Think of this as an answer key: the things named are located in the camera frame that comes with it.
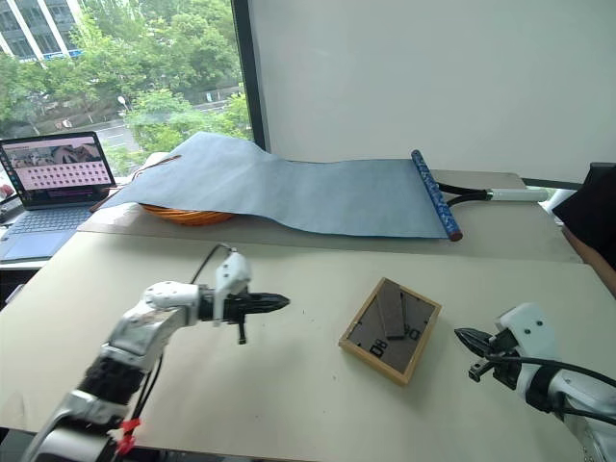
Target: laptop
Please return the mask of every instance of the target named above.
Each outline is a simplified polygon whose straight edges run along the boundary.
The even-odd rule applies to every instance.
[[[94,132],[0,141],[25,212],[0,238],[3,263],[50,258],[116,185]]]

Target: red zip tie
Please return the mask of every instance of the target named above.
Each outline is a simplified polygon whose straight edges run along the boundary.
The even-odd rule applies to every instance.
[[[140,419],[131,419],[130,421],[122,422],[121,428],[124,430],[124,436],[117,443],[117,453],[119,455],[126,455],[135,445],[135,437],[133,436],[133,430],[141,424]]]

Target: person's arm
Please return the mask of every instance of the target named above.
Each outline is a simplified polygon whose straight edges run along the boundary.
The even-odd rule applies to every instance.
[[[595,273],[601,278],[605,286],[616,297],[616,270],[611,267],[602,255],[579,240],[567,226],[562,227],[562,234],[565,235],[569,244],[576,250],[584,263],[590,265],[595,270]]]

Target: building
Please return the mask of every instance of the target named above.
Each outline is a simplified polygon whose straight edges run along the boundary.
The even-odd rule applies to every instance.
[[[70,31],[80,14],[77,0],[0,0],[0,48],[21,61],[79,55]]]

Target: white wall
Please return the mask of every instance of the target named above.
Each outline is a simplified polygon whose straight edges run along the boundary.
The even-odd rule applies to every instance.
[[[616,161],[613,0],[255,0],[269,149],[580,181]]]

